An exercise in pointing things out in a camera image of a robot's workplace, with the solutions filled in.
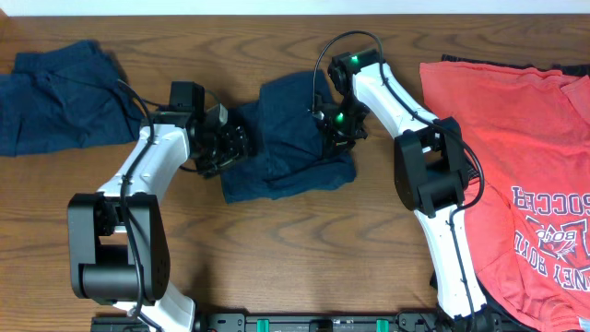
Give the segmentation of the navy blue shorts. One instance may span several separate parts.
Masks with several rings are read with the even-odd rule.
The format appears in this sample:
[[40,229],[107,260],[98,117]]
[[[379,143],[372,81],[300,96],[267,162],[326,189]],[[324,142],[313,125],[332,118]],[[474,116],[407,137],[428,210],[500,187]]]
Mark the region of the navy blue shorts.
[[355,180],[349,153],[323,157],[323,136],[310,113],[312,89],[333,100],[325,77],[304,71],[265,83],[257,101],[232,110],[244,121],[253,153],[220,175],[226,203],[336,190]]

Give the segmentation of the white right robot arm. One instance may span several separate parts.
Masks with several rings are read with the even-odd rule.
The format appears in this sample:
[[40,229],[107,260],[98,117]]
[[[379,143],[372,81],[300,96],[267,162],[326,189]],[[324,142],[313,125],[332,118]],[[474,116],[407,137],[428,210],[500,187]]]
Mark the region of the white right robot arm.
[[427,239],[438,306],[452,322],[474,320],[487,301],[466,239],[464,202],[472,167],[459,123],[415,101],[375,49],[333,57],[327,75],[343,100],[314,97],[324,156],[352,149],[367,136],[366,116],[376,116],[394,140],[395,190]]

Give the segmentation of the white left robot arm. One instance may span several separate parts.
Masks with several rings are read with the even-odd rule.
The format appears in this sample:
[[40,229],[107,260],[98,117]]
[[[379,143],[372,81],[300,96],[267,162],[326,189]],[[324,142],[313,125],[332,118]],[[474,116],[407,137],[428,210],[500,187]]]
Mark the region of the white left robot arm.
[[187,161],[209,179],[249,155],[241,121],[207,90],[171,83],[169,102],[146,112],[135,148],[93,194],[67,206],[70,279],[74,294],[120,310],[96,316],[93,331],[207,331],[197,303],[171,282],[171,256],[159,205]]

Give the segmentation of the folded navy cloth left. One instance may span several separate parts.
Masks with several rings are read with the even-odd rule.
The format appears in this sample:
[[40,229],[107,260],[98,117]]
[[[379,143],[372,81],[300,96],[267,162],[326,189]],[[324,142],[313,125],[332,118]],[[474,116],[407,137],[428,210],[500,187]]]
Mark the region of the folded navy cloth left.
[[138,140],[142,112],[121,89],[114,58],[96,41],[18,53],[1,76],[1,154],[6,157]]

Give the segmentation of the red printed t-shirt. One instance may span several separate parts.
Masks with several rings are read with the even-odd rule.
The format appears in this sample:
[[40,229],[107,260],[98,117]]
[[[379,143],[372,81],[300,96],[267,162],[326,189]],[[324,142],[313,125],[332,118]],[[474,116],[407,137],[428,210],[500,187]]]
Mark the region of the red printed t-shirt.
[[453,117],[485,173],[468,196],[478,281],[522,324],[589,327],[589,78],[467,62],[419,69],[427,107]]

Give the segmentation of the black garment under pile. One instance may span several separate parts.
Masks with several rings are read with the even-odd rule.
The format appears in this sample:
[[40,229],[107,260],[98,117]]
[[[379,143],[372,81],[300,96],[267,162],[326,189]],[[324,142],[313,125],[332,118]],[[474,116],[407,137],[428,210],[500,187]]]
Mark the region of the black garment under pile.
[[534,66],[532,64],[511,65],[511,64],[498,63],[498,62],[485,61],[485,60],[468,59],[465,57],[459,57],[459,56],[454,56],[454,55],[450,55],[450,54],[443,54],[441,56],[441,60],[446,61],[446,62],[465,62],[465,63],[472,63],[472,64],[495,65],[495,66],[501,66],[501,67],[510,67],[510,68],[514,68],[514,69],[535,68],[535,69],[538,69],[539,71],[543,71],[543,72],[549,71],[549,70],[559,70],[562,72],[562,74],[567,75],[567,76],[573,76],[573,77],[584,77],[584,76],[589,75],[589,64],[584,64],[584,65],[554,64],[548,68],[541,68],[541,67]]

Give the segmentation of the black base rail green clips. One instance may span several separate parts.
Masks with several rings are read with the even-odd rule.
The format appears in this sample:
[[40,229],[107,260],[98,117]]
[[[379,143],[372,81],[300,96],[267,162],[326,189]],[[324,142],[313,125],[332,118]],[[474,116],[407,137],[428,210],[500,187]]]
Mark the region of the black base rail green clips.
[[391,316],[312,316],[312,315],[200,315],[193,323],[156,322],[144,317],[129,323],[122,317],[95,317],[92,331],[191,331],[191,332],[396,332],[439,331],[432,314]]

